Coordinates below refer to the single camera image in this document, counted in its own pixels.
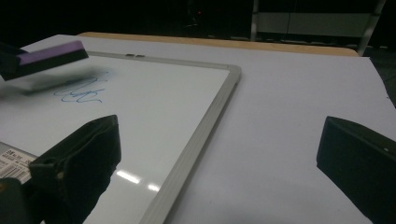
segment black object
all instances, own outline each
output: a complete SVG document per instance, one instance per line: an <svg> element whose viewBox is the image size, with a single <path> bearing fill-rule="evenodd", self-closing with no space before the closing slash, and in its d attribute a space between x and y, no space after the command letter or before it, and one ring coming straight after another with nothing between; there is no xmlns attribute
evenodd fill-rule
<svg viewBox="0 0 396 224"><path fill-rule="evenodd" d="M318 168L374 223L396 223L396 142L358 123L327 117Z"/></svg>
<svg viewBox="0 0 396 224"><path fill-rule="evenodd" d="M79 40L34 52L0 43L0 74L8 81L88 57Z"/></svg>
<svg viewBox="0 0 396 224"><path fill-rule="evenodd" d="M0 223L83 223L120 162L118 127L116 115L90 121L34 160L22 186L0 179L0 204L12 211Z"/></svg>

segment purple eraser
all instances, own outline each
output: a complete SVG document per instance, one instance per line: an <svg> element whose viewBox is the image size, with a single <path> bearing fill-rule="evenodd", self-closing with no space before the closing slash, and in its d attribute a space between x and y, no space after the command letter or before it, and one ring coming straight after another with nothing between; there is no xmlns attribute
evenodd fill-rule
<svg viewBox="0 0 396 224"><path fill-rule="evenodd" d="M53 57L61 56L78 50L85 50L80 40L47 49L23 53L17 55L17 57L21 58L20 65L25 65L28 63L36 63Z"/></svg>

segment clamp jaw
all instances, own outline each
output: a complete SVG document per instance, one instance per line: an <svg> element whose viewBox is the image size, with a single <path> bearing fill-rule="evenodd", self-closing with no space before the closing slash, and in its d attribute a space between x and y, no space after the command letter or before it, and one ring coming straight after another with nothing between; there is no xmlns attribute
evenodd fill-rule
<svg viewBox="0 0 396 224"><path fill-rule="evenodd" d="M83 223L120 160L117 116L86 123L32 161L23 185L0 178L0 223Z"/></svg>
<svg viewBox="0 0 396 224"><path fill-rule="evenodd" d="M0 43L0 76L5 81L88 58L81 41L27 52Z"/></svg>

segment wooden table edge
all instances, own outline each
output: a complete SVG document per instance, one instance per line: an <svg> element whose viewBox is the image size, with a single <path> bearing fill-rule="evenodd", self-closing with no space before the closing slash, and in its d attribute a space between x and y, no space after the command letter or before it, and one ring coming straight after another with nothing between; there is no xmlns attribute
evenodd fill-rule
<svg viewBox="0 0 396 224"><path fill-rule="evenodd" d="M271 51L282 51L282 52L293 52L293 53L359 57L359 54L353 49L344 49L337 47L320 47L320 46L307 46L307 45L203 39L203 38L160 36L160 35L127 35L127 34L98 33L98 32L85 32L78 34L78 36L119 39L119 40L137 40L137 41L202 45L202 46L235 48L235 49L260 49L260 50L271 50Z"/></svg>

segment white surface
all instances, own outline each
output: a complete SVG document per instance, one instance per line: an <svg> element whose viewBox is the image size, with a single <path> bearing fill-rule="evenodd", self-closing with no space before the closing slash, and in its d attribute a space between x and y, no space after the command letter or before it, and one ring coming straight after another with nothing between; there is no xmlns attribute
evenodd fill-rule
<svg viewBox="0 0 396 224"><path fill-rule="evenodd" d="M62 35L47 43L76 38L88 50L242 67L243 78L168 223L371 223L316 167L327 116L396 139L396 111L368 58ZM129 207L106 205L110 214Z"/></svg>
<svg viewBox="0 0 396 224"><path fill-rule="evenodd" d="M39 156L116 114L121 163L85 223L140 223L228 73L90 56L0 82L1 141Z"/></svg>

